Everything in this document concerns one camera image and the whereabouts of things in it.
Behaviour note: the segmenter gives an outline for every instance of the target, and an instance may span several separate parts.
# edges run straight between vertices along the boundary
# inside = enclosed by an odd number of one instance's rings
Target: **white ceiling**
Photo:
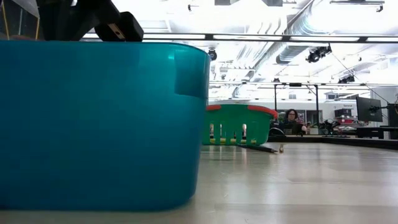
[[[286,31],[295,35],[398,34],[398,23],[395,22],[398,21],[397,0],[385,0],[382,12],[376,12],[378,6],[334,5],[330,0],[314,0],[301,17],[287,27],[288,20],[310,0],[295,2],[283,7],[268,7],[262,0],[239,0],[230,6],[215,6],[215,0],[113,0],[120,11],[131,12],[146,33],[282,34]],[[398,72],[397,60],[392,59],[398,57],[398,45],[393,44],[332,44],[333,55],[327,55],[317,63],[308,63],[305,61],[308,50],[316,45],[176,42],[204,51],[216,49],[218,58],[212,62],[210,75],[213,82],[271,82],[276,77],[282,82],[337,83],[339,77],[349,74],[346,67],[355,73],[359,83],[398,84],[398,76],[393,75]],[[277,64],[276,56],[291,45],[299,49],[297,54],[292,56],[290,53],[288,63]],[[258,61],[264,56],[266,60],[263,59],[259,65]],[[264,95],[271,98],[274,94],[273,90],[258,88],[260,85],[211,84],[210,87],[210,98],[259,98]],[[307,89],[279,91],[297,94],[304,91],[303,97],[310,95]]]

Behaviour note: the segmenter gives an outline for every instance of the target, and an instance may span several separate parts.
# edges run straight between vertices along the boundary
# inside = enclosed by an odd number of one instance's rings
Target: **black object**
[[[384,132],[388,131],[390,133],[396,133],[398,132],[398,127],[386,127],[386,126],[381,126],[378,128],[372,128],[372,127],[361,127],[361,128],[356,128],[356,134],[358,138],[373,138],[377,137],[379,139],[384,139]]]
[[[208,54],[210,55],[212,61],[217,59],[217,53],[215,49],[210,49]]]
[[[353,75],[349,75],[345,78],[340,78],[337,83],[345,84],[345,83],[353,83],[355,82],[355,77]]]
[[[237,144],[237,146],[245,148],[245,149],[253,149],[253,150],[258,150],[262,152],[270,152],[270,153],[275,153],[278,152],[275,149],[271,149],[265,146],[253,146],[253,145],[246,145],[246,144]]]
[[[303,124],[300,124],[296,121],[286,121],[284,123],[280,123],[278,129],[283,130],[284,134],[296,134],[303,136],[305,133],[302,131]]]
[[[270,128],[269,136],[285,136],[285,133],[279,128]]]
[[[144,30],[130,12],[120,13],[120,20],[114,24],[100,24],[95,32],[103,41],[142,42]]]
[[[309,63],[315,63],[330,53],[332,53],[330,44],[327,47],[317,47],[313,50],[310,50],[310,55],[305,60]]]
[[[329,121],[325,121],[324,123],[320,123],[319,124],[319,129],[323,130],[323,132],[326,135],[337,135],[337,133],[335,132],[334,128],[339,126],[340,122],[337,121],[333,121],[333,122],[329,122]]]
[[[360,146],[360,147],[373,147],[379,149],[393,149],[398,150],[398,141],[396,140],[381,140],[381,139],[358,139],[358,138],[322,138],[322,137],[272,137],[268,138],[268,142],[305,142],[305,143],[328,143],[340,144],[346,146]]]
[[[388,104],[388,125],[390,127],[398,127],[398,105]],[[390,132],[390,139],[398,139],[398,130]]]
[[[383,11],[383,9],[384,9],[384,6],[380,5],[379,9],[377,9],[376,12],[381,12],[381,11]]]
[[[335,118],[341,118],[342,116],[352,116],[351,109],[335,110]]]
[[[370,98],[356,97],[358,120],[383,122],[381,101]]]
[[[45,40],[79,41],[92,28],[108,26],[116,36],[123,33],[124,40],[112,39],[109,31],[101,31],[103,40],[142,41],[143,31],[137,21],[128,12],[121,14],[111,0],[79,0],[76,6],[71,6],[73,0],[36,2]]]
[[[301,87],[301,83],[289,83],[289,87]]]

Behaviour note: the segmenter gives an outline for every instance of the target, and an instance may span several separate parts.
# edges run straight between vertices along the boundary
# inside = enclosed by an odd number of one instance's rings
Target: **monitor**
[[[370,98],[356,97],[356,108],[359,121],[383,122],[381,101]]]

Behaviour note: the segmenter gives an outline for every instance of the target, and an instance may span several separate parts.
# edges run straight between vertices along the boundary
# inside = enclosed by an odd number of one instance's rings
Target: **ventilation duct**
[[[214,0],[215,6],[230,6],[239,0]]]
[[[377,65],[377,63],[372,63],[372,62],[368,62],[368,63],[362,63],[359,64],[349,70],[344,70],[339,76],[343,77],[343,76],[347,76],[347,75],[351,75],[353,74],[357,74],[357,73],[370,73],[370,71],[368,70],[368,68]]]
[[[232,92],[232,98],[237,98],[239,96],[239,88],[236,87]]]
[[[227,68],[227,67],[221,67],[221,68],[220,68],[220,73],[225,74],[225,73],[228,72],[228,69],[229,69],[229,68]]]
[[[242,81],[250,81],[251,78],[254,76],[254,71],[250,71],[243,79]]]
[[[391,68],[398,68],[398,58],[391,58],[390,66],[391,66]]]
[[[325,35],[329,32],[327,30],[316,30],[314,29],[309,20],[312,19],[312,10],[317,4],[314,4],[315,1],[312,1],[306,10],[303,11],[302,15],[285,30],[285,34],[287,35]],[[286,43],[278,42],[272,44],[267,53],[261,58],[255,66],[255,69],[258,70],[265,63],[270,60],[275,60],[276,63],[280,64],[288,64],[291,60],[296,57],[298,54],[301,54],[304,50],[307,50],[309,45],[303,46],[289,46]]]
[[[269,7],[282,7],[284,2],[283,0],[262,0]]]

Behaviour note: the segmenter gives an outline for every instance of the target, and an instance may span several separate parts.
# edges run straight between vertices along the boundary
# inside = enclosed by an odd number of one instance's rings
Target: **woman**
[[[292,130],[292,134],[307,133],[307,127],[303,124],[298,123],[296,120],[299,114],[295,109],[289,109],[286,111],[285,119],[283,123],[279,124],[281,130]]]

